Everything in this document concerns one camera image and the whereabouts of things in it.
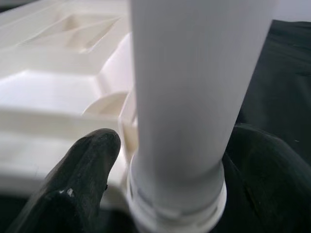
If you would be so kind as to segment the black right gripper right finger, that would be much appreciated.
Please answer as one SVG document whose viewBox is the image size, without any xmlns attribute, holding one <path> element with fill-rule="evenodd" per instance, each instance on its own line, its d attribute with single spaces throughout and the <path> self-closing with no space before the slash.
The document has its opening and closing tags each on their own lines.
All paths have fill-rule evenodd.
<svg viewBox="0 0 311 233">
<path fill-rule="evenodd" d="M 250 125 L 234 126 L 226 155 L 267 233 L 311 231 L 311 167 L 283 140 Z"/>
</svg>

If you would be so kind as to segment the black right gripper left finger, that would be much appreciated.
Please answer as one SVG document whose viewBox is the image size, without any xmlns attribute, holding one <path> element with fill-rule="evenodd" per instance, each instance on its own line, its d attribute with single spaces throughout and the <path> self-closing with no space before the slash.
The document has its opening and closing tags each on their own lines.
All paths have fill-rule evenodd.
<svg viewBox="0 0 311 233">
<path fill-rule="evenodd" d="M 91 233 L 109 173 L 121 149 L 113 129 L 78 139 L 6 230 L 8 233 Z"/>
</svg>

